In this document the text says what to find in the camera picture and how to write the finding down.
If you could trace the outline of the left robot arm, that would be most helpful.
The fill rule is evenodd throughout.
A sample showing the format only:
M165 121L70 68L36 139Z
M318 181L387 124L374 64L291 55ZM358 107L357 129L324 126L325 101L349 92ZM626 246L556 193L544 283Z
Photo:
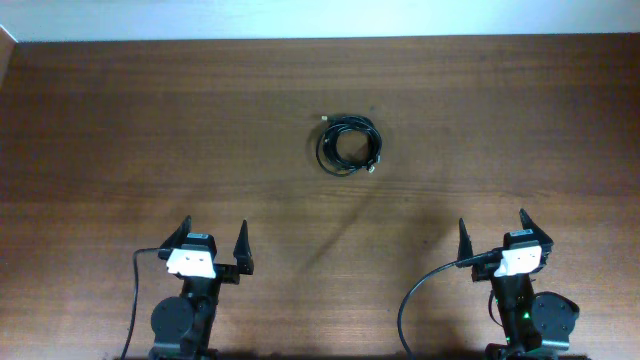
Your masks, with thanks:
M248 224L243 222L233 250L235 262L215 261L217 248L210 234L192 230L186 217L159 248L159 258L167 272L183 282L179 295L162 300L151 314L154 343L150 359L206 360L216 357L209 348L217 313L220 289L237 285L243 275L254 273L248 240Z

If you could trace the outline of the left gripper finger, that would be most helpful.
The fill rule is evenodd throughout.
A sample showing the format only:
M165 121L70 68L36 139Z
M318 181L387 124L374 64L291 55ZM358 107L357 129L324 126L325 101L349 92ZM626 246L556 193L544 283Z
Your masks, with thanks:
M180 247L192 229L192 217L187 215L179 227L160 245L161 249Z
M236 241L233 257L239 268L253 268L254 261L248 238L248 222L244 220L241 225L238 239Z

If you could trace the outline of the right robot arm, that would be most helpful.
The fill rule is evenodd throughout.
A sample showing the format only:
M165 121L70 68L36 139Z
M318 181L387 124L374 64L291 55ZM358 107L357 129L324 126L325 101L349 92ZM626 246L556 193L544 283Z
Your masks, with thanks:
M456 266L469 267L474 282L488 281L506 343L489 344L487 359L556 359L570 347L579 306L554 292L536 293L531 276L547 264L553 240L521 209L522 228L507 232L503 245L473 252L470 235L459 221Z

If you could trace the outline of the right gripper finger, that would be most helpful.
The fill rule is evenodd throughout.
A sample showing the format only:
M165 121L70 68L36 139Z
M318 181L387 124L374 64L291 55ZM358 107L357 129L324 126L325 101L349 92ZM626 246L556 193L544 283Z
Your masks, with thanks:
M552 246L553 240L532 220L524 208L519 210L519 217L524 230L531 230L541 246Z
M466 225L463 218L458 221L459 227L459 245L456 266L458 268L469 267L469 260L474 256L472 242L470 235L466 229Z

